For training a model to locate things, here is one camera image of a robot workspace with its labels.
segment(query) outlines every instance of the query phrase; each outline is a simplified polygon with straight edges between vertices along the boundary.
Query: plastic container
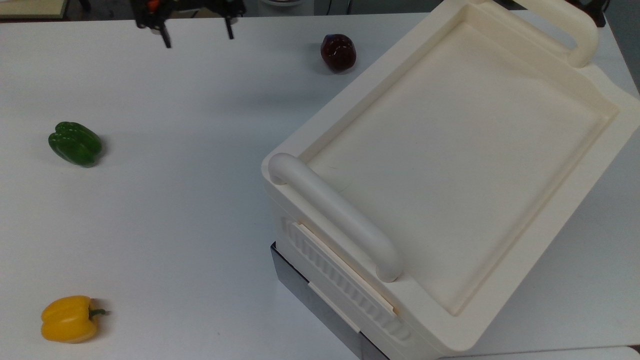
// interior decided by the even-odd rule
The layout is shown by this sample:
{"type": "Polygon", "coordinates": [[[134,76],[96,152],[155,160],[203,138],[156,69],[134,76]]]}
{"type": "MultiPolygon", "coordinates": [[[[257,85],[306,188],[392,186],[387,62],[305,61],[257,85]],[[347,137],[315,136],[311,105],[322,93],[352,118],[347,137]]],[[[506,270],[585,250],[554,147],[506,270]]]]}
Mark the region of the plastic container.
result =
{"type": "Polygon", "coordinates": [[[473,346],[640,124],[593,21],[445,0],[263,162],[278,251],[391,360],[473,346]]]}

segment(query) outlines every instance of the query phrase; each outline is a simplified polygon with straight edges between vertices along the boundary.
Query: table surface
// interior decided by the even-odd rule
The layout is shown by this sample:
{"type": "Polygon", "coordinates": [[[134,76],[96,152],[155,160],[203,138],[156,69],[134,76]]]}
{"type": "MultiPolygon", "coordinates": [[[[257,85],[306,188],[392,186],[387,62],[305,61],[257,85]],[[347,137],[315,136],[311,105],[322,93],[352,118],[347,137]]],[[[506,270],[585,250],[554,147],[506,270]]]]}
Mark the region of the table surface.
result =
{"type": "Polygon", "coordinates": [[[61,19],[68,0],[8,0],[0,2],[0,19],[61,19]]]}
{"type": "Polygon", "coordinates": [[[556,350],[523,352],[519,354],[480,355],[455,357],[457,360],[639,360],[640,355],[629,347],[586,348],[578,350],[556,350]]]}
{"type": "MultiPolygon", "coordinates": [[[[173,49],[133,21],[0,24],[1,357],[355,359],[278,282],[260,163],[425,16],[246,18],[233,41],[170,20],[173,49]],[[350,71],[324,66],[327,33],[353,39],[350,71]],[[61,121],[104,139],[98,166],[51,151],[61,121]],[[43,340],[75,294],[110,310],[101,333],[43,340]]],[[[596,63],[637,95],[600,33],[596,63]]],[[[640,343],[639,154],[636,132],[469,354],[640,343]]]]}

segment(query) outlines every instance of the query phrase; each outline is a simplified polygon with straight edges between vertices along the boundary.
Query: pepper stem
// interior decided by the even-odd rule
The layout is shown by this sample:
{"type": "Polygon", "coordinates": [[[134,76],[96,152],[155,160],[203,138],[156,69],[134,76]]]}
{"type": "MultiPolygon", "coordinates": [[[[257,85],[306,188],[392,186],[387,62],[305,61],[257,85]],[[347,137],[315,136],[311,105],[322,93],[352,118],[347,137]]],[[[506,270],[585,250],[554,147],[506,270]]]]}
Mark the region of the pepper stem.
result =
{"type": "Polygon", "coordinates": [[[95,315],[107,315],[107,312],[104,309],[93,309],[89,310],[89,319],[94,317],[95,315]]]}

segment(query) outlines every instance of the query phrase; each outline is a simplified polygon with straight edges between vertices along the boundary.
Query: handle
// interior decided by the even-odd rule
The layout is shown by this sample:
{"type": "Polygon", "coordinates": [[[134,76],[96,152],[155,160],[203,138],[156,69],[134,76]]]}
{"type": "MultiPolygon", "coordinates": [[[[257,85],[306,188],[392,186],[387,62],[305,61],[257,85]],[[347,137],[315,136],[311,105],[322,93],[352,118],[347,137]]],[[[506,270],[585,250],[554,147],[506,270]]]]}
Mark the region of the handle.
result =
{"type": "Polygon", "coordinates": [[[271,182],[288,184],[333,222],[376,263],[376,275],[394,282],[403,271],[400,253],[387,235],[324,182],[307,164],[290,154],[269,159],[271,182]]]}
{"type": "Polygon", "coordinates": [[[587,65],[598,50],[598,28],[593,19],[565,0],[515,0],[536,15],[571,35],[576,42],[567,61],[572,67],[587,65]]]}

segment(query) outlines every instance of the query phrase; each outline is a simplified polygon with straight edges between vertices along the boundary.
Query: metal base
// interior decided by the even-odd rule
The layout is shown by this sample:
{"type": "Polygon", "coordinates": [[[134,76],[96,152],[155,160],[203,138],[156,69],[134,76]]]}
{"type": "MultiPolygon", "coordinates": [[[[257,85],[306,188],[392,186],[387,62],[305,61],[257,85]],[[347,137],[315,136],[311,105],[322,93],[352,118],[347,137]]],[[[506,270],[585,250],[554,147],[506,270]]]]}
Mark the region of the metal base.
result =
{"type": "Polygon", "coordinates": [[[360,360],[389,360],[364,334],[355,332],[323,299],[309,288],[309,281],[280,255],[276,249],[276,243],[271,245],[271,257],[278,274],[278,280],[360,360]]]}

